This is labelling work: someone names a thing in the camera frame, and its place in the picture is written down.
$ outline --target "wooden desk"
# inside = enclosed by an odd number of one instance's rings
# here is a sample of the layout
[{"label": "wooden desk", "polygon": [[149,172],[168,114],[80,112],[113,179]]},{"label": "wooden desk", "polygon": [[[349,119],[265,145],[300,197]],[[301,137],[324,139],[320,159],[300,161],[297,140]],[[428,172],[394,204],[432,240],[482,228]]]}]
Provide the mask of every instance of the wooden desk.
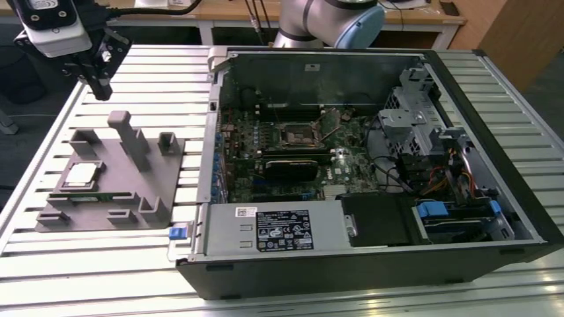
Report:
[{"label": "wooden desk", "polygon": [[[13,12],[5,2],[0,0],[1,16],[13,16]],[[117,8],[133,7],[134,0],[108,0],[109,6]],[[266,12],[272,21],[272,27],[277,28],[280,17],[280,0],[264,0]],[[260,10],[262,25],[264,15]],[[385,13],[384,31],[434,32],[437,33],[433,48],[445,49],[450,44],[458,27],[466,22],[464,17],[445,15],[440,9],[438,0],[425,10],[388,11]],[[129,15],[121,17],[112,25],[118,26],[196,26],[200,29],[201,43],[213,45],[213,27],[250,28],[248,11],[244,0],[204,0],[189,15],[170,17],[162,15]]]}]

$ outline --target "floor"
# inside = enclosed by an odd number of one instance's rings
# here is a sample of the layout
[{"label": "floor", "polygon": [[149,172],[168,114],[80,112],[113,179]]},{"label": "floor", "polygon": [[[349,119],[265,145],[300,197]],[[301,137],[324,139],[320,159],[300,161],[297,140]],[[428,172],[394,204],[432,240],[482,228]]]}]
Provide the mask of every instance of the floor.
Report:
[{"label": "floor", "polygon": [[[178,34],[178,36],[192,38],[193,35]],[[45,71],[41,71],[40,74],[45,78]],[[48,84],[50,92],[41,100],[30,104],[13,105],[0,96],[0,109],[9,116],[16,116],[12,119],[20,127],[16,135],[0,134],[0,187],[17,185],[53,123],[53,116],[58,113],[74,85],[72,81],[58,75],[50,76]],[[554,132],[564,138],[564,125],[561,124],[564,115],[564,53],[554,58],[524,96]],[[0,189],[0,207],[5,205],[9,195],[9,190]]]}]

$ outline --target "gray platform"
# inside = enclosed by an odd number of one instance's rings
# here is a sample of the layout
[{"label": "gray platform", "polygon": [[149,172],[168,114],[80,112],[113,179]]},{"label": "gray platform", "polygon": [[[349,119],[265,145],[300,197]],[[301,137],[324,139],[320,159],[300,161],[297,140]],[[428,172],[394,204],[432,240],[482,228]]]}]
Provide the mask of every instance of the gray platform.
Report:
[{"label": "gray platform", "polygon": [[[186,138],[173,223],[193,219],[204,136],[206,47],[134,46],[101,103],[77,87],[52,134],[0,214],[0,309],[10,316],[561,316],[564,251],[513,264],[472,283],[350,293],[206,302],[166,260],[168,230],[36,233],[37,208],[54,188],[76,128],[104,128],[110,110],[128,110],[145,137],[173,131]],[[485,59],[469,52],[441,54],[490,131],[564,229],[564,150],[524,100],[513,96]],[[452,108],[449,116],[456,122]],[[182,252],[186,244],[176,244]]]}]

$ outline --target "blue latch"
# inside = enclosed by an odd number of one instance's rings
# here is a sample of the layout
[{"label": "blue latch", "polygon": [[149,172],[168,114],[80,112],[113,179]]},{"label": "blue latch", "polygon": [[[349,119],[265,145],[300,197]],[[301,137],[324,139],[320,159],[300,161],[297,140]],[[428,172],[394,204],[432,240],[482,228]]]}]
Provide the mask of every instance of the blue latch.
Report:
[{"label": "blue latch", "polygon": [[490,200],[489,206],[492,207],[493,213],[496,215],[498,215],[501,213],[501,206],[500,206],[500,203],[497,202],[497,200]]},{"label": "blue latch", "polygon": [[169,240],[185,240],[188,239],[188,228],[170,228],[170,231],[168,233],[168,239]]},{"label": "blue latch", "polygon": [[446,206],[441,201],[424,201],[417,205],[417,212],[421,218],[448,216]]}]

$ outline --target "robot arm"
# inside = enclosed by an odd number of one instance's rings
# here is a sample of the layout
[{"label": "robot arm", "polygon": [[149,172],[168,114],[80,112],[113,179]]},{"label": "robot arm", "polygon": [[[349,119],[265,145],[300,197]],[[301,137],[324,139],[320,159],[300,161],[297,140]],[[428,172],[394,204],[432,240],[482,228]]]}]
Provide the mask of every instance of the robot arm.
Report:
[{"label": "robot arm", "polygon": [[[49,59],[65,76],[76,76],[96,99],[112,95],[109,80],[130,48],[106,21],[125,14],[184,15],[182,10],[109,9],[94,0],[8,0],[24,25],[14,44],[29,55]],[[366,48],[384,25],[376,0],[282,0],[276,47]]]},{"label": "robot arm", "polygon": [[284,0],[277,48],[366,48],[384,26],[376,0]]}]

